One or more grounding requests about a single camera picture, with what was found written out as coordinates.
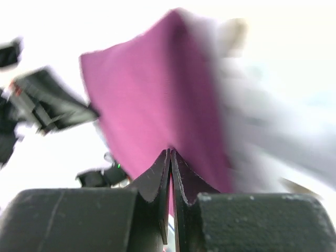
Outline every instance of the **cloth fold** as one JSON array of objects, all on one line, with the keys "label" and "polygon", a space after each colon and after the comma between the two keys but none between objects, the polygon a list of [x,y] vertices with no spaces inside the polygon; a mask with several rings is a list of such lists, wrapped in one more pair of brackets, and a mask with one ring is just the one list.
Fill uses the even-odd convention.
[{"label": "cloth fold", "polygon": [[215,79],[178,10],[80,61],[111,153],[130,176],[174,148],[207,183],[230,192]]}]

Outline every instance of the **fabric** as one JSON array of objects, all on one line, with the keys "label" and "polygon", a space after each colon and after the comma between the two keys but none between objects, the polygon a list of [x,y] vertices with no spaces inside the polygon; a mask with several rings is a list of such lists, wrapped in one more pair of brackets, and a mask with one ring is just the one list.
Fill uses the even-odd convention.
[{"label": "fabric", "polygon": [[230,192],[214,80],[198,45],[172,10],[131,41],[82,55],[82,75],[109,148],[131,177],[174,148]]}]

